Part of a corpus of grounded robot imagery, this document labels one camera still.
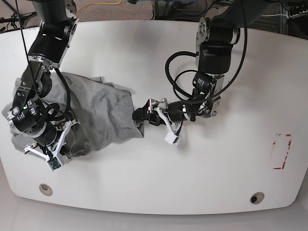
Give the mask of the black robot arm image-left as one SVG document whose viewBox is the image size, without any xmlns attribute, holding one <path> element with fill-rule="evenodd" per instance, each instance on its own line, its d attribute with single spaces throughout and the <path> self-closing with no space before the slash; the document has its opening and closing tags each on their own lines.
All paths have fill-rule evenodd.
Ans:
<svg viewBox="0 0 308 231">
<path fill-rule="evenodd" d="M 70 89 L 59 67 L 75 33 L 77 7 L 72 0 L 35 0 L 41 19 L 38 35 L 26 50 L 27 68 L 6 115 L 11 131 L 34 140 L 23 152 L 42 158 L 54 171 L 72 158 L 72 142 L 67 135 L 79 122 L 71 111 Z M 51 70 L 55 70 L 66 92 L 66 106 L 44 100 L 52 87 Z"/>
</svg>

